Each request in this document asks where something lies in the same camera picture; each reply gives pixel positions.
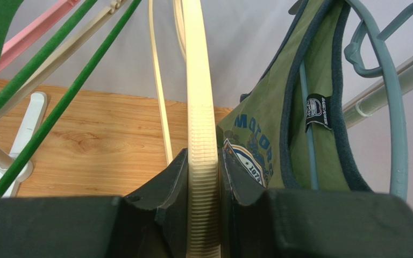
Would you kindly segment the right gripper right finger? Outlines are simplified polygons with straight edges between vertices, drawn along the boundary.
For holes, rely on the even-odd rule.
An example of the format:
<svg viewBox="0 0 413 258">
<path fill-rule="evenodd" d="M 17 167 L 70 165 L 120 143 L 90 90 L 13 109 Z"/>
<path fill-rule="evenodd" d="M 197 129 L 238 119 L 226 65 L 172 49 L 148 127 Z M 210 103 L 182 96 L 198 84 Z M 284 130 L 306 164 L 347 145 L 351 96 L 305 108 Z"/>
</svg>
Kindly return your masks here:
<svg viewBox="0 0 413 258">
<path fill-rule="evenodd" d="M 227 150 L 220 149 L 223 257 L 274 257 L 272 219 L 265 188 Z"/>
</svg>

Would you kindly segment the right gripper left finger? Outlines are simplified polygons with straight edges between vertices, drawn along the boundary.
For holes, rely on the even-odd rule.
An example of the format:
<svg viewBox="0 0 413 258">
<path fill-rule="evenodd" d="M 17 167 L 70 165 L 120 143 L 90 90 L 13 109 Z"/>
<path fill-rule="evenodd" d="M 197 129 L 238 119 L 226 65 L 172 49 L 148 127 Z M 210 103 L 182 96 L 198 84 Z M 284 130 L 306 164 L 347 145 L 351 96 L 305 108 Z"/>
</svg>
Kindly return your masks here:
<svg viewBox="0 0 413 258">
<path fill-rule="evenodd" d="M 188 150 L 124 198 L 131 205 L 131 257 L 187 254 Z"/>
</svg>

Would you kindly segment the wooden hanger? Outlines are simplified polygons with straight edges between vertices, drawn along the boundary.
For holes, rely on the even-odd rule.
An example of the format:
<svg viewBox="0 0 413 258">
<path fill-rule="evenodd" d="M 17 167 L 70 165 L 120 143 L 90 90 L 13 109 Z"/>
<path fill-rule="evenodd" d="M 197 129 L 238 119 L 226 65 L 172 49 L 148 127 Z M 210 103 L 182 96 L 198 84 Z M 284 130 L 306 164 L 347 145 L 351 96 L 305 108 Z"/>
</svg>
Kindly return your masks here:
<svg viewBox="0 0 413 258">
<path fill-rule="evenodd" d="M 173 2 L 186 62 L 188 110 L 187 257 L 220 257 L 220 190 L 215 113 L 200 1 Z"/>
<path fill-rule="evenodd" d="M 65 43 L 58 47 L 44 61 L 40 68 L 28 79 L 26 83 L 9 99 L 0 110 L 0 118 L 20 103 L 32 90 L 38 87 L 54 71 L 56 71 L 68 58 L 70 58 L 86 41 L 92 37 L 127 1 L 112 1 L 96 17 L 71 36 Z"/>
</svg>

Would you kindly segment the olive green tank top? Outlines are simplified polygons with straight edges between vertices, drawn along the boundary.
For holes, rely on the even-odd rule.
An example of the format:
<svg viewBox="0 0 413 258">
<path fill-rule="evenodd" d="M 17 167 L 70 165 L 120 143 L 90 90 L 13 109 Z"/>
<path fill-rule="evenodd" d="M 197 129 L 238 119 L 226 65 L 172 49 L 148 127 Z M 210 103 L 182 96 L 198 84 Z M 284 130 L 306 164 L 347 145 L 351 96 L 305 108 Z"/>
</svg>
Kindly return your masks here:
<svg viewBox="0 0 413 258">
<path fill-rule="evenodd" d="M 310 189 L 311 127 L 320 189 L 371 190 L 353 158 L 341 108 L 350 9 L 345 1 L 303 1 L 259 82 L 218 123 L 227 189 Z"/>
</svg>

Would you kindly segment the teal plastic hanger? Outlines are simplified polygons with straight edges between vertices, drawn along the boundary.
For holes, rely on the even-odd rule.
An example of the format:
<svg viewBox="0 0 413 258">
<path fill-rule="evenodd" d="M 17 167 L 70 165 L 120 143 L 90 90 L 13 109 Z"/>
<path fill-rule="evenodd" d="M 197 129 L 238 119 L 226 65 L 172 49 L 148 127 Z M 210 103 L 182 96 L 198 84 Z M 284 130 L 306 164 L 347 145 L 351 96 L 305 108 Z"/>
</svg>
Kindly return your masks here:
<svg viewBox="0 0 413 258">
<path fill-rule="evenodd" d="M 385 46 L 389 38 L 402 24 L 413 15 L 413 3 L 407 6 L 385 29 L 379 31 L 376 22 L 367 8 L 360 1 L 347 1 L 347 4 L 361 18 L 351 42 L 345 47 L 345 56 L 356 73 L 362 77 L 380 77 L 381 80 L 371 89 L 362 93 L 358 99 L 349 103 L 343 110 L 341 128 L 353 126 L 367 116 L 389 106 L 391 127 L 391 178 L 390 194 L 403 200 L 408 194 L 408 139 L 407 126 L 402 96 L 413 89 L 413 58 L 395 68 Z M 362 63 L 360 47 L 368 36 L 379 66 L 365 69 Z"/>
</svg>

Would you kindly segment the pink plastic hanger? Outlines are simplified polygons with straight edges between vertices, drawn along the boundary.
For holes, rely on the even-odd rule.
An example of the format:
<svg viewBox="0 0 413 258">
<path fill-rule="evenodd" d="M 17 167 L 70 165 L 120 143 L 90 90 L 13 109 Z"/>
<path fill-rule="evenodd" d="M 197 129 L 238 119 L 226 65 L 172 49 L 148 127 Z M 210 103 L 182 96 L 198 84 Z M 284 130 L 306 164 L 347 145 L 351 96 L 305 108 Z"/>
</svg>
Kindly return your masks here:
<svg viewBox="0 0 413 258">
<path fill-rule="evenodd" d="M 80 0 L 59 0 L 33 22 L 4 43 L 0 56 L 0 72 L 12 61 L 32 46 L 61 18 L 63 18 Z"/>
</svg>

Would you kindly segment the green plastic hanger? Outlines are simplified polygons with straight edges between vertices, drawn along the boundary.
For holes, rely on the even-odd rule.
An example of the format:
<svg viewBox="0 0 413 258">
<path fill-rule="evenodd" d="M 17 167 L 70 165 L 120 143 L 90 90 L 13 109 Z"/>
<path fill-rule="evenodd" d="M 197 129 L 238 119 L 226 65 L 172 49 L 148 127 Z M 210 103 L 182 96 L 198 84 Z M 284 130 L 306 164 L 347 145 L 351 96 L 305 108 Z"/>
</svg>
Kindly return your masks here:
<svg viewBox="0 0 413 258">
<path fill-rule="evenodd" d="M 31 157 L 122 31 L 139 2 L 128 3 L 117 24 L 48 116 L 45 115 L 47 96 L 36 88 L 89 40 L 123 4 L 123 1 L 112 1 L 76 34 L 72 34 L 72 30 L 95 5 L 95 1 L 83 2 L 0 91 L 0 119 L 25 97 L 31 98 L 11 151 L 7 153 L 0 148 L 0 198 L 15 196 L 21 182 L 32 174 Z M 4 54 L 4 38 L 20 6 L 21 1 L 0 1 L 0 59 Z"/>
</svg>

